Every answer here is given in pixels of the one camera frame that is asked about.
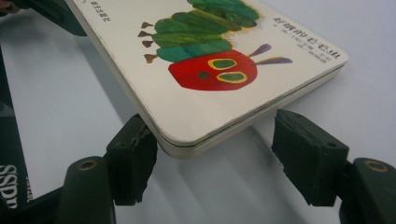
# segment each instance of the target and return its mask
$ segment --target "red caterpillar head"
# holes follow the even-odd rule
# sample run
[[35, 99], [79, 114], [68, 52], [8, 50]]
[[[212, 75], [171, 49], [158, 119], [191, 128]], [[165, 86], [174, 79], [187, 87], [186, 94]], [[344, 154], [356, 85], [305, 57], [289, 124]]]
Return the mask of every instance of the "red caterpillar head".
[[169, 72], [184, 88], [198, 91], [234, 91], [245, 87], [257, 76], [258, 64], [291, 63], [287, 58], [271, 58], [254, 63], [249, 57], [271, 49], [262, 45], [246, 56], [236, 50], [190, 58], [169, 66]]

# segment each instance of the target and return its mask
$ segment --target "white book cover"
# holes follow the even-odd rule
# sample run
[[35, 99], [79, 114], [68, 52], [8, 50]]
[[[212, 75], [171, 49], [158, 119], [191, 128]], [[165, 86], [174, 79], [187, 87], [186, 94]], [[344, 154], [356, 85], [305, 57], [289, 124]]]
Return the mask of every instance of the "white book cover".
[[295, 100], [347, 61], [259, 0], [67, 4], [160, 145], [179, 158]]

